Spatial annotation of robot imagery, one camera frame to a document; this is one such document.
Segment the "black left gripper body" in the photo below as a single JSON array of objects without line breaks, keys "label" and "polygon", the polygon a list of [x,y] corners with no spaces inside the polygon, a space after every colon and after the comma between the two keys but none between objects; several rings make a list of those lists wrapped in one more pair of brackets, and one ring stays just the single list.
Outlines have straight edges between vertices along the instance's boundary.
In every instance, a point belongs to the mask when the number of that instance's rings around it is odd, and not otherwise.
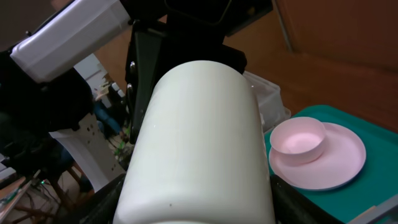
[{"label": "black left gripper body", "polygon": [[223,63],[239,73],[245,54],[224,45],[271,12],[271,0],[125,0],[132,27],[125,80],[130,143],[137,141],[152,92],[172,68],[195,60]]}]

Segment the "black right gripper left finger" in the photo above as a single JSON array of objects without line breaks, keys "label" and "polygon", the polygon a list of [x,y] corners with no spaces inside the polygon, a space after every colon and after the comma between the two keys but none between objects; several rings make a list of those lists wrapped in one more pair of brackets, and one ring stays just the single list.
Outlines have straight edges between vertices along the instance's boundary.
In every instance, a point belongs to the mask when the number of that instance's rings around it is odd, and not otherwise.
[{"label": "black right gripper left finger", "polygon": [[114,218],[120,198],[125,174],[119,175],[94,196],[61,218],[58,224],[107,224]]}]

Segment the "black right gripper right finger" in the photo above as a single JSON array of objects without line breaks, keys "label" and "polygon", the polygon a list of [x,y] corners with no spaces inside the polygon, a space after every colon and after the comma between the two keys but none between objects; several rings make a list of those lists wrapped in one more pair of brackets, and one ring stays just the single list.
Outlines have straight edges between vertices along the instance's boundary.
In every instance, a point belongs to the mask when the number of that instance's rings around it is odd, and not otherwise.
[{"label": "black right gripper right finger", "polygon": [[270,180],[275,218],[281,223],[343,224],[278,175],[272,174]]}]

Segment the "cream white cup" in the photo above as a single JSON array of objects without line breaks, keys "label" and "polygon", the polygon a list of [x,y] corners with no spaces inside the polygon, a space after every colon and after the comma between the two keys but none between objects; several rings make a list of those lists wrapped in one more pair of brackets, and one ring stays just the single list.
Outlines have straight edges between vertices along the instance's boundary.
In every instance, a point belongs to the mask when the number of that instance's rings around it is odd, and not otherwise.
[{"label": "cream white cup", "polygon": [[240,73],[194,61],[159,80],[113,221],[275,222],[259,109]]}]

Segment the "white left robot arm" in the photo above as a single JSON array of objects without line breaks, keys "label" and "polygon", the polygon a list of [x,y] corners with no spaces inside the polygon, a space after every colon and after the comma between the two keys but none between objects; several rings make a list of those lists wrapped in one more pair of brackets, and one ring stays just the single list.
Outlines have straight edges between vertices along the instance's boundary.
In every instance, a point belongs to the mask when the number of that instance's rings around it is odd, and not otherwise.
[{"label": "white left robot arm", "polygon": [[245,54],[225,46],[224,38],[272,9],[270,1],[73,1],[1,52],[1,111],[59,138],[100,190],[123,169],[98,135],[93,96],[75,65],[132,30],[125,79],[135,141],[154,87],[165,73],[196,60],[243,73]]}]

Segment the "grey dishwasher rack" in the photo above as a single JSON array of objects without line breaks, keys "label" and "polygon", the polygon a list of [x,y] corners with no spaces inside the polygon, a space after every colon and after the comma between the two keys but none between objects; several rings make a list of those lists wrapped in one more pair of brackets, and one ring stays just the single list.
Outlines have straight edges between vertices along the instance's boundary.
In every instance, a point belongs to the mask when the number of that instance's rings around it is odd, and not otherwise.
[{"label": "grey dishwasher rack", "polygon": [[397,224],[397,195],[378,206],[371,207],[348,224]]}]

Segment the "clear plastic waste bin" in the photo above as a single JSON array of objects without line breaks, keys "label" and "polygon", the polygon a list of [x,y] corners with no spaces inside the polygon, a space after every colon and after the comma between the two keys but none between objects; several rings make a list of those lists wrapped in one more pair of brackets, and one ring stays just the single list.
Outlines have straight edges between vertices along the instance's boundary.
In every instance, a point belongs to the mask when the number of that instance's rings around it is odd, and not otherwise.
[{"label": "clear plastic waste bin", "polygon": [[256,95],[263,133],[268,133],[291,117],[290,110],[282,102],[278,85],[248,71],[243,73],[243,77]]}]

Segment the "pink small bowl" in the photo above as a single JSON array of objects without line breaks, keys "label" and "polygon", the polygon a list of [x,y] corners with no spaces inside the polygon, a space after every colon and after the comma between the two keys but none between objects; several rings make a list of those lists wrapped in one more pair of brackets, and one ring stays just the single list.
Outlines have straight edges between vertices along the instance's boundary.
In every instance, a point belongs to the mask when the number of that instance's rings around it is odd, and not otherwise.
[{"label": "pink small bowl", "polygon": [[324,151],[325,125],[310,117],[288,119],[271,132],[270,144],[283,163],[297,166],[318,159]]}]

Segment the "pink plate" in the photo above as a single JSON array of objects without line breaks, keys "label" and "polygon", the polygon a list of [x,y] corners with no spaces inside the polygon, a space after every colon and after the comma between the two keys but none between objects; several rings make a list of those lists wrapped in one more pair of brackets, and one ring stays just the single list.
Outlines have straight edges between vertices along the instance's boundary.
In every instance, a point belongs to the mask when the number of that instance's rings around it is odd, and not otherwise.
[{"label": "pink plate", "polygon": [[282,162],[273,149],[269,165],[274,174],[288,184],[304,190],[331,190],[353,180],[366,162],[366,148],[357,134],[334,123],[326,128],[326,148],[312,162],[291,166]]}]

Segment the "teal plastic tray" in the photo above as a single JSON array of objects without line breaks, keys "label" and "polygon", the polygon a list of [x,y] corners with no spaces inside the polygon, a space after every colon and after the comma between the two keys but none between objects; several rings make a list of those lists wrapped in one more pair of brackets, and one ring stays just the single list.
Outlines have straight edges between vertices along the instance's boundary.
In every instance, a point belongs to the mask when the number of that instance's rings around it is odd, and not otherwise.
[{"label": "teal plastic tray", "polygon": [[321,121],[325,151],[317,160],[287,166],[265,135],[270,173],[343,223],[397,195],[397,134],[327,105],[297,113]]}]

